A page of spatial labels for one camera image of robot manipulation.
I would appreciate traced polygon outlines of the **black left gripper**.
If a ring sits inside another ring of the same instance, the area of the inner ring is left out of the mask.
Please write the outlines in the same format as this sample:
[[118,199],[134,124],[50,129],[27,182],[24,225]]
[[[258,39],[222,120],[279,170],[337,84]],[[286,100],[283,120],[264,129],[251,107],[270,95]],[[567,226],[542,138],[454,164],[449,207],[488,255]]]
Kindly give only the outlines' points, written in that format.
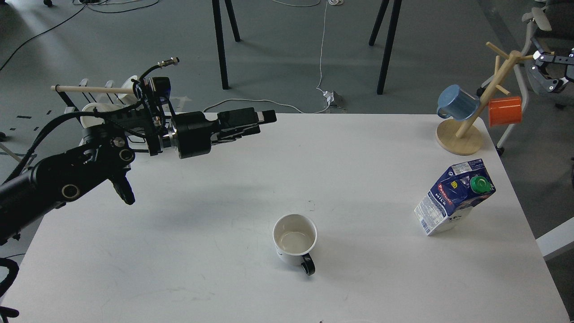
[[236,141],[261,132],[260,126],[274,123],[274,110],[256,112],[242,108],[217,113],[217,120],[208,120],[203,112],[176,114],[172,117],[171,139],[180,159],[207,155],[213,145]]

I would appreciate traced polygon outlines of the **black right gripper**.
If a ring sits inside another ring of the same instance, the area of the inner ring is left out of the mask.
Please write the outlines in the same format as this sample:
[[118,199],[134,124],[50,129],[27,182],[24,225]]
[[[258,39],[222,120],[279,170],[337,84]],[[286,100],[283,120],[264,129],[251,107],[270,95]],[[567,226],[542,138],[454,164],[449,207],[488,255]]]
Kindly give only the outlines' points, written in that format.
[[[530,69],[530,76],[546,91],[552,93],[561,92],[568,82],[574,81],[574,54],[570,53],[568,57],[562,57],[553,53],[548,45],[536,37],[531,38],[531,43],[536,50],[533,53],[535,61],[547,62],[543,64],[534,64]],[[552,78],[547,68],[550,65],[564,64],[564,76],[562,78]]]

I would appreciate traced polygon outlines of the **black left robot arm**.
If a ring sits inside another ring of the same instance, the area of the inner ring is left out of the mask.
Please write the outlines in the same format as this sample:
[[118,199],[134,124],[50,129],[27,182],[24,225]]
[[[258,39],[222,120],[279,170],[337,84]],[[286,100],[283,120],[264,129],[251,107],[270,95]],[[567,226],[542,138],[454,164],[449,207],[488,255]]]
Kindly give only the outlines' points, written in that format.
[[[180,159],[186,159],[206,155],[214,145],[258,134],[262,124],[277,120],[274,110],[256,112],[254,108],[219,112],[213,120],[203,112],[176,114],[170,102],[170,80],[150,78],[149,74],[178,63],[176,57],[161,61],[129,80],[127,88],[53,87],[61,96],[66,92],[120,92],[132,94],[135,102],[110,112],[94,109],[65,113],[39,131],[1,185],[2,244],[9,239],[18,240],[21,231],[36,219],[78,200],[107,180],[126,204],[133,204],[135,196],[126,178],[135,160],[129,135],[144,139],[151,156],[162,153],[164,148],[174,148]],[[82,145],[27,168],[35,149],[51,131],[69,119],[82,117],[101,119],[102,123],[84,127]]]

